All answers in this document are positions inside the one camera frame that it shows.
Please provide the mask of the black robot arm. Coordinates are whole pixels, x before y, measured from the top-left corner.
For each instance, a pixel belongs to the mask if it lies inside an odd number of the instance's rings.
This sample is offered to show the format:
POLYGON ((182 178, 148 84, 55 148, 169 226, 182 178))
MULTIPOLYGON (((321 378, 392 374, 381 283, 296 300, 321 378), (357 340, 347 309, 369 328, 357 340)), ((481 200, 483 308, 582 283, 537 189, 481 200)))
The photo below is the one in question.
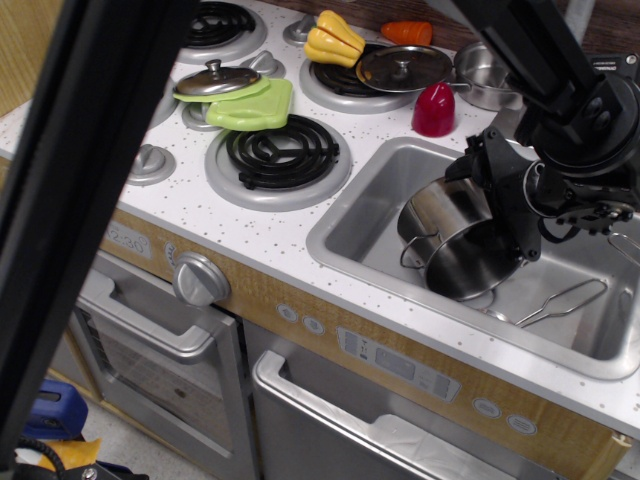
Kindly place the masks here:
POLYGON ((549 219, 607 235, 639 209, 639 88, 594 68, 551 1, 438 1, 506 68, 524 100, 514 137, 537 154, 520 157, 497 129, 470 137, 447 181, 484 193, 507 250, 535 261, 549 219))

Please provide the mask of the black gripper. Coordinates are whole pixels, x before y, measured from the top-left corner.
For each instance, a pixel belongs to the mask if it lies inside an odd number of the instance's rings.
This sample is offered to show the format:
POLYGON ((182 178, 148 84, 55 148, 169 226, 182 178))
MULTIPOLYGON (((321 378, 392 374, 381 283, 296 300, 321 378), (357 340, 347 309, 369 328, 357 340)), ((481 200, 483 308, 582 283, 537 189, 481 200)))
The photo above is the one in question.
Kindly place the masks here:
POLYGON ((492 127, 468 137, 466 142, 466 154, 446 168, 445 180, 472 178, 484 191, 499 229, 509 238, 513 256, 537 261, 542 243, 539 217, 529 207, 525 195, 525 175, 532 161, 518 154, 492 127))

